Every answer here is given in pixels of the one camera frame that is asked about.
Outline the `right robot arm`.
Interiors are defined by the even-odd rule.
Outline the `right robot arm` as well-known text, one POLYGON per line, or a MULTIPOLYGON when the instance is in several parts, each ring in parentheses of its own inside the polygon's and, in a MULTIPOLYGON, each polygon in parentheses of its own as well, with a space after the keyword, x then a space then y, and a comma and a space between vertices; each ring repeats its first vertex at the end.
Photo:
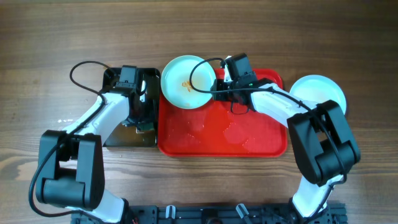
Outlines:
POLYGON ((310 222, 327 208, 335 186, 347 181, 360 161, 360 150, 339 104, 303 100, 266 78, 244 82, 217 79, 210 88, 215 100, 241 103, 270 116, 290 134, 302 179, 291 199, 301 222, 310 222))

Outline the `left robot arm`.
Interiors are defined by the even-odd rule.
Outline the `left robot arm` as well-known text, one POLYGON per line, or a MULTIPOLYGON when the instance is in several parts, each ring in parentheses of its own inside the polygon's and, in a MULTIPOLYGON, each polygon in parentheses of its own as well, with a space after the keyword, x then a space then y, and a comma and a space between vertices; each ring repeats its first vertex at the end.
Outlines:
POLYGON ((117 126, 136 112, 134 104, 159 106, 159 95, 127 90, 96 92, 94 105, 61 131, 47 130, 39 143, 37 169, 28 201, 46 218, 76 216, 98 223, 135 223, 126 199, 105 189, 103 144, 117 126))

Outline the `white plate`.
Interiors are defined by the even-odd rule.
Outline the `white plate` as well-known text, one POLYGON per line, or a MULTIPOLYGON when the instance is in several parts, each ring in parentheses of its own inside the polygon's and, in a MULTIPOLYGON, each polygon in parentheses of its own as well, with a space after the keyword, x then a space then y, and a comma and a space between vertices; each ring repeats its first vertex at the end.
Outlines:
POLYGON ((161 90, 165 98, 181 109, 195 109, 205 105, 211 94, 209 91, 216 80, 215 71, 203 59, 194 55, 179 56, 170 61, 161 75, 161 90))
POLYGON ((343 90, 330 78, 321 75, 307 75, 298 79, 291 87, 290 94, 303 100, 323 103, 337 102, 346 114, 347 102, 343 90))

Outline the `green and yellow sponge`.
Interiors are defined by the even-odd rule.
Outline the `green and yellow sponge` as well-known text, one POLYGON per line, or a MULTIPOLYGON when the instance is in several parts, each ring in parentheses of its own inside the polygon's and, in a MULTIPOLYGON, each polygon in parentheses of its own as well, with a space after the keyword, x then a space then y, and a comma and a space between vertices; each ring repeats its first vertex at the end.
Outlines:
POLYGON ((138 123, 136 126, 136 133, 146 133, 154 130, 155 126, 153 123, 138 123))

